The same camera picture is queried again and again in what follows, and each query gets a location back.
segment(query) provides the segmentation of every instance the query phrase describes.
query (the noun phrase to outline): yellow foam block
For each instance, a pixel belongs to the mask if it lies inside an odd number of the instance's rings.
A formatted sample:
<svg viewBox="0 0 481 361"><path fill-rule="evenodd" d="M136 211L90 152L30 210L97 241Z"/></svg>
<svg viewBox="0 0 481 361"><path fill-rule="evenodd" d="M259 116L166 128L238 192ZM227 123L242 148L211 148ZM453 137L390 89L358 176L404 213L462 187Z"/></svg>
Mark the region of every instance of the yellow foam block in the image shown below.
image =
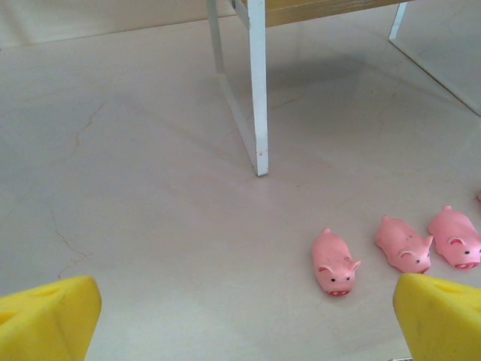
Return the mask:
<svg viewBox="0 0 481 361"><path fill-rule="evenodd" d="M481 290L403 274L393 304L414 361L481 360Z"/></svg>
<svg viewBox="0 0 481 361"><path fill-rule="evenodd" d="M89 276L1 297L0 360L83 360L100 309L100 293Z"/></svg>

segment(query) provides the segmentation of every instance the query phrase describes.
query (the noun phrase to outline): wall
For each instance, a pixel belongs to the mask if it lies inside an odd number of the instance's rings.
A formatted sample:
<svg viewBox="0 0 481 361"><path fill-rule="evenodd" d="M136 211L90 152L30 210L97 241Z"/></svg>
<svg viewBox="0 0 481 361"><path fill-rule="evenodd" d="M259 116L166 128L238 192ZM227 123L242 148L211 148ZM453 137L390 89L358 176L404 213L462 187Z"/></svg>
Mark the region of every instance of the wall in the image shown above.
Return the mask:
<svg viewBox="0 0 481 361"><path fill-rule="evenodd" d="M217 2L219 15L233 14ZM0 0L0 47L206 18L205 0Z"/></svg>

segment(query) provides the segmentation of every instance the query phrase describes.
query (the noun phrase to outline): pink toy pig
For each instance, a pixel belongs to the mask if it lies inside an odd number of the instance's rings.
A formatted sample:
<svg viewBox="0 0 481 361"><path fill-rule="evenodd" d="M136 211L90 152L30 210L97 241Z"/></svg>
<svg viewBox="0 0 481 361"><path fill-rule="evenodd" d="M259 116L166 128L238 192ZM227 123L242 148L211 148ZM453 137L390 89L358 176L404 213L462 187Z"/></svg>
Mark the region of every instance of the pink toy pig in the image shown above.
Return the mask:
<svg viewBox="0 0 481 361"><path fill-rule="evenodd" d="M429 223L428 230L434 236L436 252L450 265L459 269L479 265L481 237L463 213L445 205Z"/></svg>
<svg viewBox="0 0 481 361"><path fill-rule="evenodd" d="M354 285L355 269L361 262L353 261L346 242L324 228L312 247L317 282L330 296L345 296Z"/></svg>
<svg viewBox="0 0 481 361"><path fill-rule="evenodd" d="M432 235L423 239L409 224L384 216L376 233L376 245L388 262L401 272L425 273L431 267L429 247Z"/></svg>

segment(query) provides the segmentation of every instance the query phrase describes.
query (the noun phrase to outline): white tile floor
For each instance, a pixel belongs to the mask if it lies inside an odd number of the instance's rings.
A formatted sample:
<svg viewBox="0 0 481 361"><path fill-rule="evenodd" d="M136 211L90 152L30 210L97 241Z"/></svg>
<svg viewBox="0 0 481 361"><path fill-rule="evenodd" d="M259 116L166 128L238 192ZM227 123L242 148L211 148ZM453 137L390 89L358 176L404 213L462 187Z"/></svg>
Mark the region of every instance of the white tile floor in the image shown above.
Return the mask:
<svg viewBox="0 0 481 361"><path fill-rule="evenodd" d="M481 131L388 44L394 12L269 30L271 173L260 179L206 22L2 50L0 293L93 275L103 310L88 360L409 354L392 310L398 273L373 234L390 214L424 235L446 203L481 226ZM235 18L221 26L248 114L246 37ZM480 62L465 61L451 71L477 96ZM342 299L311 271L323 226L362 261ZM481 269L432 258L430 275L481 286Z"/></svg>

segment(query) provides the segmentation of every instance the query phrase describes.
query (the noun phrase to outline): pig ear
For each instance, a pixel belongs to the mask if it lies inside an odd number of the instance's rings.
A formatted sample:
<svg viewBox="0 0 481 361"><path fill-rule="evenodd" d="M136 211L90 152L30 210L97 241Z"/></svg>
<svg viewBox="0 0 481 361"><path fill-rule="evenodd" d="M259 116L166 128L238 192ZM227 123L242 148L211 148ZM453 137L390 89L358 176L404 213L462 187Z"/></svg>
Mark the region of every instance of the pig ear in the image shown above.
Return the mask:
<svg viewBox="0 0 481 361"><path fill-rule="evenodd" d="M452 237L450 239L448 239L448 243L453 245L453 244L462 244L463 246L465 246L465 242L460 239L459 237Z"/></svg>
<svg viewBox="0 0 481 361"><path fill-rule="evenodd" d="M320 265L320 266L317 268L317 270L318 270L319 272L329 271L329 272L333 273L332 268L331 268L331 266L329 266L329 265Z"/></svg>
<svg viewBox="0 0 481 361"><path fill-rule="evenodd" d="M351 262L351 271L355 271L361 265L361 261Z"/></svg>
<svg viewBox="0 0 481 361"><path fill-rule="evenodd" d="M424 240L424 244L427 248L431 246L431 244L433 243L433 239L434 239L434 236L430 235Z"/></svg>
<svg viewBox="0 0 481 361"><path fill-rule="evenodd" d="M407 255L409 255L409 254L410 254L411 256L414 256L414 252L411 251L411 250L401 250L401 251L399 252L399 258L403 258L403 257L405 257L405 256L407 256Z"/></svg>

